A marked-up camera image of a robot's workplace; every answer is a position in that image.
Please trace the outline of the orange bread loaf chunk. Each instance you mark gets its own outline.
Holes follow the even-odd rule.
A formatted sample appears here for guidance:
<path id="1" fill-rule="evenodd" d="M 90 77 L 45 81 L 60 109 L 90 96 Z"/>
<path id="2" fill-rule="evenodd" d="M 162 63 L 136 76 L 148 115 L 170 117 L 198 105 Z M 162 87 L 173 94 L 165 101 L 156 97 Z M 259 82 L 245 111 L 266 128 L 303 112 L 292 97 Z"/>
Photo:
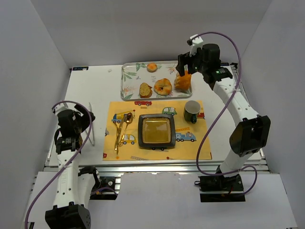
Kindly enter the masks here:
<path id="1" fill-rule="evenodd" d="M 189 74 L 187 70 L 184 71 L 184 76 L 180 76 L 180 74 L 177 73 L 174 80 L 175 89 L 187 91 L 191 86 L 191 77 L 192 75 Z"/>

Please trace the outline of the glazed bagel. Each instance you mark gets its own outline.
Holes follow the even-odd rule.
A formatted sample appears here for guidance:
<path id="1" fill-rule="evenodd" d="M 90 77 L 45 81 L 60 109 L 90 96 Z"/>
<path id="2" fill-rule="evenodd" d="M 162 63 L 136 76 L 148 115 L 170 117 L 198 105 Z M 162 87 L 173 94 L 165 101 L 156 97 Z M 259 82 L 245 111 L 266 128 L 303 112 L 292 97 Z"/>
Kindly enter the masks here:
<path id="1" fill-rule="evenodd" d="M 172 85 L 169 79 L 163 78 L 158 81 L 156 81 L 154 85 L 154 91 L 158 95 L 164 95 L 167 96 L 171 93 L 172 91 Z"/>

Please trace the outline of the herb toast slice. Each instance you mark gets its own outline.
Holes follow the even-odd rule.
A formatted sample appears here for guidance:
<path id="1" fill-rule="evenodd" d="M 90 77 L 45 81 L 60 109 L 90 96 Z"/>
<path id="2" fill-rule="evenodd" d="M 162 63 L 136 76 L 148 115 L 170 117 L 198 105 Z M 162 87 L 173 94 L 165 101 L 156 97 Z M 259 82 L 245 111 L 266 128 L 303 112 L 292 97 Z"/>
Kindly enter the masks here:
<path id="1" fill-rule="evenodd" d="M 152 87 L 147 83 L 142 83 L 139 88 L 139 95 L 141 98 L 150 98 L 152 96 Z"/>

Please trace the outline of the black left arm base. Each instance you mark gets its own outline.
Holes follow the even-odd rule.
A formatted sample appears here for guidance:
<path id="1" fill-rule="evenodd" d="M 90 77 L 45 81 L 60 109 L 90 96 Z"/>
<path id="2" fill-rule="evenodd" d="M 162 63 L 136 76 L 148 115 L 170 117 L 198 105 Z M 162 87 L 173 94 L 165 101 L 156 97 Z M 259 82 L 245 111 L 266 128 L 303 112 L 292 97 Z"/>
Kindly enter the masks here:
<path id="1" fill-rule="evenodd" d="M 91 191 L 90 200 L 116 200 L 119 193 L 118 177 L 101 173 L 96 170 L 95 184 Z"/>

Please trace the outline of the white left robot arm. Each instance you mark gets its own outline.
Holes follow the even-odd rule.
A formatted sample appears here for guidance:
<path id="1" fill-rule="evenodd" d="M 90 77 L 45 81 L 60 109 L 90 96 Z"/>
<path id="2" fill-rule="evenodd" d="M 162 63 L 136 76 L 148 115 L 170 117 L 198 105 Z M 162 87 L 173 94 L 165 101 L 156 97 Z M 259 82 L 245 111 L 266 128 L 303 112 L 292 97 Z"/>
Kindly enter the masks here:
<path id="1" fill-rule="evenodd" d="M 94 166 L 79 167 L 81 150 L 89 139 L 94 114 L 75 103 L 70 109 L 66 102 L 53 107 L 59 129 L 54 135 L 58 170 L 56 195 L 51 210 L 45 212 L 45 221 L 51 229 L 89 229 L 91 215 L 88 203 L 93 188 L 100 178 Z"/>

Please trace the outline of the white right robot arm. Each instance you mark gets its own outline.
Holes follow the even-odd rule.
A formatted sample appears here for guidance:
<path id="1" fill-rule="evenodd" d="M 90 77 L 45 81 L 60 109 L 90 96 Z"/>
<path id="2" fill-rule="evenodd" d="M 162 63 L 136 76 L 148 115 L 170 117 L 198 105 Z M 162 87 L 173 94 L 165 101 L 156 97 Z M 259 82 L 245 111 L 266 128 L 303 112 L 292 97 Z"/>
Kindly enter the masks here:
<path id="1" fill-rule="evenodd" d="M 224 178 L 234 177 L 253 154 L 265 147 L 271 120 L 266 115 L 259 115 L 237 89 L 233 75 L 221 65 L 217 44 L 188 43 L 191 50 L 178 56 L 176 70 L 184 75 L 184 67 L 187 66 L 189 74 L 201 73 L 204 81 L 219 96 L 225 104 L 224 108 L 232 116 L 235 129 L 229 138 L 231 149 L 216 173 Z"/>

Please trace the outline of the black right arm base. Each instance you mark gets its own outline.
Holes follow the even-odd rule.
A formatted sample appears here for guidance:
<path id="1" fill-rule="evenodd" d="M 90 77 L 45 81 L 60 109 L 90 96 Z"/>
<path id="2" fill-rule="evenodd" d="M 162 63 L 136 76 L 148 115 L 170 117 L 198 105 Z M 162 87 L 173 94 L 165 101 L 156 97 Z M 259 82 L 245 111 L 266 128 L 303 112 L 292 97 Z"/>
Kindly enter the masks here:
<path id="1" fill-rule="evenodd" d="M 200 176 L 194 182 L 200 190 L 202 203 L 245 202 L 240 175 L 234 177 Z"/>

